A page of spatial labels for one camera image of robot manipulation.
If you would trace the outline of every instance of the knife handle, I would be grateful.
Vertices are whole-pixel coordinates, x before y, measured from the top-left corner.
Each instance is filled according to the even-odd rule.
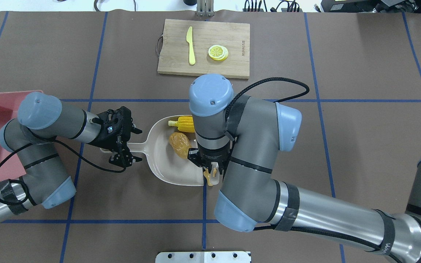
[[[190,65],[196,64],[196,58],[194,57],[193,43],[189,43],[189,64]]]

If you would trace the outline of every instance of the white floor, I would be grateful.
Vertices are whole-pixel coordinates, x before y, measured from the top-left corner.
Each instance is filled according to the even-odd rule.
[[[266,0],[268,10],[276,7],[279,0]],[[321,0],[299,0],[304,12],[316,12],[314,4],[321,6]],[[177,11],[196,10],[196,6],[188,6],[183,0],[136,0],[138,11]],[[123,9],[134,11],[133,0],[99,0],[98,7],[101,11]],[[214,10],[241,11],[244,0],[214,0]],[[0,0],[0,11],[95,11],[94,0]]]

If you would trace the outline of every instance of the yellow knife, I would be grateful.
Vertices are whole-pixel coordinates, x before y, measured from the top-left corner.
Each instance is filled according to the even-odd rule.
[[[196,58],[194,58],[194,48],[193,48],[193,27],[189,27],[186,34],[186,42],[189,43],[189,64],[196,64]]]

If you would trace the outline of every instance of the lemon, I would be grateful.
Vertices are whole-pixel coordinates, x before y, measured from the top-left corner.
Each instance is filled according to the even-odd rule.
[[[213,45],[209,47],[208,54],[213,60],[224,61],[228,57],[228,49],[221,45]]]

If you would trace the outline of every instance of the cutting board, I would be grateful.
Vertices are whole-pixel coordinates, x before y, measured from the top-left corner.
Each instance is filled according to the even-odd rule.
[[[188,28],[193,27],[196,63],[188,63]],[[212,45],[228,49],[225,61],[215,61],[207,55]],[[227,78],[249,78],[249,24],[166,19],[163,46],[157,72],[160,74],[200,76],[218,73]]]

